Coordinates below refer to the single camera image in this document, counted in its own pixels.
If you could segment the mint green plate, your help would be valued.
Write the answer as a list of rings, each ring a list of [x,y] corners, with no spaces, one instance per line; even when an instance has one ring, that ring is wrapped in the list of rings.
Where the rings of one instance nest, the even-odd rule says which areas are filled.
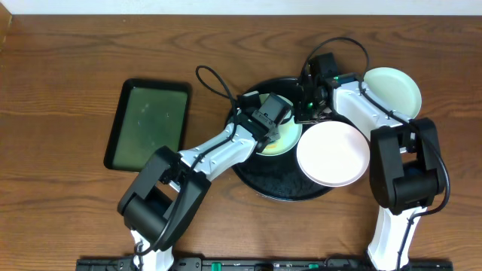
[[[387,108],[410,118],[415,118],[422,105],[416,82],[403,71],[390,67],[369,70],[364,76],[369,90]]]
[[[263,102],[267,96],[268,94],[266,93],[261,94],[260,95],[261,101]],[[252,134],[246,129],[246,131],[251,134],[251,137],[249,139],[243,139],[243,143],[250,144],[251,146],[250,153],[249,153],[250,156],[253,154],[260,154],[261,156],[268,156],[268,157],[278,156],[290,151],[298,143],[300,136],[302,134],[302,125],[296,124],[294,122],[294,108],[293,108],[292,102],[283,96],[281,97],[286,102],[288,102],[292,106],[292,108],[291,108],[291,112],[286,115],[283,123],[278,126],[277,131],[275,132],[276,136],[280,136],[280,138],[277,139],[279,140],[278,148],[276,149],[265,148],[260,153],[255,152],[256,141],[252,137]]]

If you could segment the green yellow sponge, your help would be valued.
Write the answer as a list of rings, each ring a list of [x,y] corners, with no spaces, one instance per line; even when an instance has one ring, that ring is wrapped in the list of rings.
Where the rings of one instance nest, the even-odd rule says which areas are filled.
[[[276,149],[278,148],[279,140],[270,142],[265,148],[266,149]]]

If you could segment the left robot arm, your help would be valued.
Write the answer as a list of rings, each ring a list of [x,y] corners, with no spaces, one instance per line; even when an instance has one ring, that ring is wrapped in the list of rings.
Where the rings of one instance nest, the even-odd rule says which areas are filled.
[[[212,181],[278,138],[291,105],[275,93],[254,108],[237,109],[224,130],[207,142],[174,152],[154,152],[122,196],[117,211],[135,239],[134,270],[168,270],[172,248],[186,231]]]

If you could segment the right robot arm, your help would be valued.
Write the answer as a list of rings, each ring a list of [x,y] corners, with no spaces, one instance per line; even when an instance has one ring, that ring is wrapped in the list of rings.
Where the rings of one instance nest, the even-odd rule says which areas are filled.
[[[368,173],[379,204],[367,253],[377,270],[400,270],[421,217],[436,213],[438,194],[448,196],[450,179],[441,158],[435,124],[418,118],[421,94],[415,81],[382,67],[364,76],[303,75],[298,117],[331,110],[300,137],[296,157],[310,180],[342,187]]]

